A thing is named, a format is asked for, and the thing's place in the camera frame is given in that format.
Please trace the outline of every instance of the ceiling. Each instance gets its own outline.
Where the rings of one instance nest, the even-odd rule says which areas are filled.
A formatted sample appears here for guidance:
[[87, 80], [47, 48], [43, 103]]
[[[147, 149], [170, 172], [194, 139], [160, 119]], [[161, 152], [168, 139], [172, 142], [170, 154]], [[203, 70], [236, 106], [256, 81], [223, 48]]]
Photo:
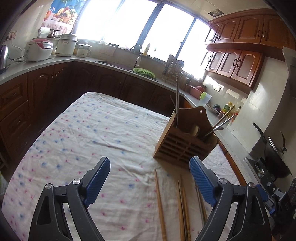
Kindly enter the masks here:
[[224, 14], [255, 8], [270, 8], [263, 0], [170, 0], [206, 21], [213, 19], [209, 12], [220, 9]]

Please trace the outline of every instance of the utensil holder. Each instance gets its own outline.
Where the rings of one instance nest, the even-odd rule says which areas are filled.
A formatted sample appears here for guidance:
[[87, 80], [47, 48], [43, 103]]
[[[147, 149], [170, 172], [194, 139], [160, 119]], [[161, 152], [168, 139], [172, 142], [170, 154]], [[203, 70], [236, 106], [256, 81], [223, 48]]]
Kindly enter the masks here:
[[[200, 129], [197, 137], [190, 134], [193, 126]], [[153, 157], [189, 169], [190, 158], [198, 156], [204, 160], [218, 144], [214, 133], [205, 140], [199, 138], [211, 128], [204, 107], [179, 109], [178, 126], [176, 127], [176, 113], [173, 112], [155, 146]]]

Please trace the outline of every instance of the pan handle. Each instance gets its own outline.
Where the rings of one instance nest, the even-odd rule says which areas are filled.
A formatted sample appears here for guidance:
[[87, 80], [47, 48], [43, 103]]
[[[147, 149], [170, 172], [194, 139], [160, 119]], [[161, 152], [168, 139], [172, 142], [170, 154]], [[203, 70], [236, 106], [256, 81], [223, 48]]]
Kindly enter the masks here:
[[263, 131], [262, 131], [262, 130], [260, 129], [260, 127], [257, 126], [254, 122], [253, 122], [253, 126], [255, 126], [256, 129], [260, 132], [260, 135], [261, 135], [261, 137], [262, 137], [262, 141], [264, 142], [264, 144], [266, 144], [266, 143], [267, 143], [267, 140], [265, 139], [265, 137], [264, 137], [264, 135], [263, 135]]
[[285, 137], [284, 137], [284, 134], [281, 132], [281, 135], [283, 137], [283, 148], [281, 148], [281, 153], [284, 153], [284, 151], [288, 151], [286, 149], [286, 141], [285, 141]]

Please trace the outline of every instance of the countertop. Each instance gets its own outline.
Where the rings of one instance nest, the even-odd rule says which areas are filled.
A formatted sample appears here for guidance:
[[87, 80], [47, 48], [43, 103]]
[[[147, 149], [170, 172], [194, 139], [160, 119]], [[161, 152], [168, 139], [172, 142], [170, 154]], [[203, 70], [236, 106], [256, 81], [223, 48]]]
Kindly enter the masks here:
[[[166, 83], [165, 81], [162, 80], [161, 77], [156, 77], [156, 81], [155, 81], [153, 79], [136, 74], [132, 71], [128, 71], [116, 66], [105, 64], [103, 63], [104, 60], [91, 58], [91, 57], [80, 58], [77, 56], [71, 56], [71, 57], [50, 56], [47, 60], [43, 60], [39, 62], [24, 61], [19, 63], [12, 63], [6, 72], [4, 72], [3, 74], [0, 74], [0, 85], [4, 84], [10, 79], [13, 79], [27, 72], [33, 71], [35, 69], [39, 69], [39, 68], [54, 65], [54, 64], [61, 64], [61, 63], [67, 63], [67, 62], [73, 62], [73, 61], [93, 64], [93, 65], [101, 66], [107, 69], [112, 69], [130, 76], [137, 77], [144, 81], [148, 81], [157, 86], [163, 87], [167, 90], [176, 92], [176, 87], [170, 85], [169, 83]], [[189, 93], [182, 90], [180, 90], [179, 93], [181, 96], [185, 98], [185, 100], [187, 100], [191, 104], [192, 107], [199, 106], [199, 100], [193, 97], [192, 95], [190, 95]], [[219, 120], [217, 118], [217, 115], [215, 115], [210, 111], [207, 111], [207, 116], [212, 125], [215, 125]], [[257, 179], [255, 178], [253, 172], [251, 171], [250, 167], [245, 161], [246, 157], [249, 157], [249, 158], [251, 157], [249, 156], [246, 149], [242, 146], [242, 144], [235, 138], [235, 136], [229, 131], [228, 128], [225, 128], [224, 130], [221, 130], [221, 131], [215, 131], [215, 134], [217, 135], [219, 140], [222, 142], [222, 144], [225, 146], [225, 148], [233, 158], [234, 162], [236, 163], [237, 167], [241, 171], [246, 182], [247, 183], [254, 182], [257, 184], [258, 183]]]

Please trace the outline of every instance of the frying pan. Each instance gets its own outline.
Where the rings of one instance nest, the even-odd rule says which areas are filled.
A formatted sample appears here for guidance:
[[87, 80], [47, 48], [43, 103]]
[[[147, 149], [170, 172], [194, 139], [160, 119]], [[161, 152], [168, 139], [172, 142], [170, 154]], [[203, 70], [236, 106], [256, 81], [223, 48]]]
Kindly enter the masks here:
[[290, 169], [287, 167], [287, 165], [284, 163], [283, 159], [281, 158], [281, 155], [284, 154], [284, 151], [287, 151], [285, 148], [285, 137], [283, 133], [281, 132], [281, 135], [283, 137], [283, 148], [278, 149], [268, 137], [268, 140], [263, 135], [263, 131], [260, 129], [259, 126], [257, 126], [255, 123], [253, 123], [253, 126], [256, 127], [256, 129], [260, 132], [262, 141], [265, 144], [264, 149], [264, 157], [266, 162], [266, 169], [274, 175], [275, 178], [285, 178], [289, 174], [291, 174]]

